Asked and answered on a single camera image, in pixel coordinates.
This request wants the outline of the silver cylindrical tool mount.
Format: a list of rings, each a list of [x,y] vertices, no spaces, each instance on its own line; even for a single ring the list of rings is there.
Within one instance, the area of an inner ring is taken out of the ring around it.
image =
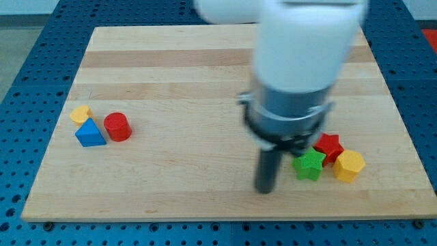
[[[306,152],[325,129],[334,105],[326,101],[330,89],[288,92],[253,78],[250,90],[238,95],[246,131],[261,150]]]

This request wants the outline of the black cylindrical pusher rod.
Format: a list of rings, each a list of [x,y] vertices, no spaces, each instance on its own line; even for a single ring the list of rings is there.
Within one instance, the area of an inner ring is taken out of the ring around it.
[[[260,150],[255,172],[255,188],[259,193],[273,191],[283,153],[278,150]]]

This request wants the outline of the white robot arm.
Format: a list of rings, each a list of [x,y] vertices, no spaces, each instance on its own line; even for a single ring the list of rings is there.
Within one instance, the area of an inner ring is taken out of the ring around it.
[[[255,188],[270,193],[284,153],[302,156],[322,135],[328,94],[348,57],[366,1],[195,0],[207,23],[255,23],[251,88],[241,93],[246,129],[260,152]]]

